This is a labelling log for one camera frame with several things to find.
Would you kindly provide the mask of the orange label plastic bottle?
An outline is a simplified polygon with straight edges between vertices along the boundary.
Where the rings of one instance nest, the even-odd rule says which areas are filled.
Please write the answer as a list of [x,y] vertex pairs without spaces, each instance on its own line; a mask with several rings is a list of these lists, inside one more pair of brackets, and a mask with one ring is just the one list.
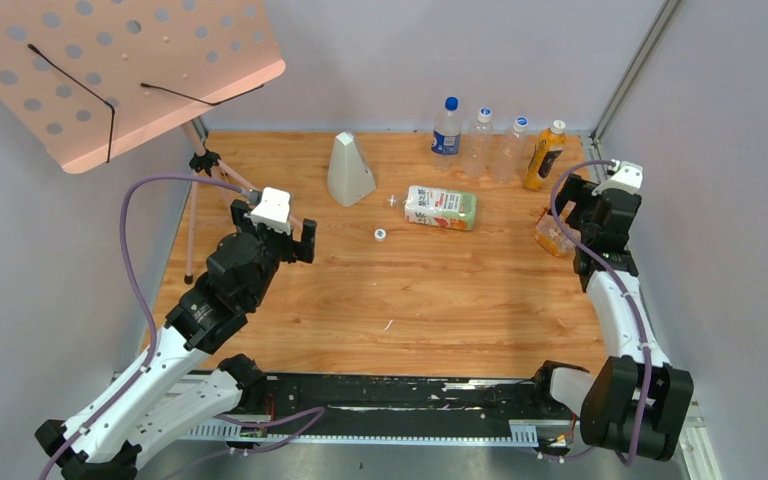
[[575,243],[562,232],[548,207],[538,217],[534,238],[539,246],[554,257],[565,258],[575,252]]

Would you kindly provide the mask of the white green label bottle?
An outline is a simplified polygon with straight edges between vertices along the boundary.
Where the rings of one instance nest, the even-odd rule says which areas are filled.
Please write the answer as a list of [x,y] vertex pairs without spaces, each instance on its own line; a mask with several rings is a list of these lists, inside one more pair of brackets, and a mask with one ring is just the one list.
[[458,231],[471,231],[477,213],[475,194],[422,185],[390,195],[385,204],[399,210],[409,223]]

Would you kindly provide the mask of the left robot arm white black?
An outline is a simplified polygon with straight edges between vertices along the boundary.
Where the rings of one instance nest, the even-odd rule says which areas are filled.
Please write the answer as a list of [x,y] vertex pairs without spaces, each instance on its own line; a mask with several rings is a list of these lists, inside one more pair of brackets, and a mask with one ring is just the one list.
[[168,445],[205,420],[237,408],[258,411],[266,376],[243,354],[227,358],[198,385],[173,399],[168,391],[214,354],[262,304],[281,263],[312,263],[317,223],[298,240],[261,201],[230,206],[235,232],[222,238],[205,272],[167,314],[156,343],[87,407],[48,420],[35,437],[65,479],[133,479]]

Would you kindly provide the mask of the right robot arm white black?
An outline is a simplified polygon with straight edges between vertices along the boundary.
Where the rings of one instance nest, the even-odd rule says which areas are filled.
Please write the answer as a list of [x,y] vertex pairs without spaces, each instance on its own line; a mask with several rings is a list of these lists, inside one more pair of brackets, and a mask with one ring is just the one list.
[[553,191],[549,213],[570,206],[563,230],[575,232],[573,270],[597,313],[608,352],[598,374],[547,361],[536,372],[531,403],[544,417],[568,409],[590,447],[626,459],[670,460],[694,393],[689,372],[672,365],[658,345],[640,295],[639,271],[628,249],[642,203],[632,187],[570,175]]

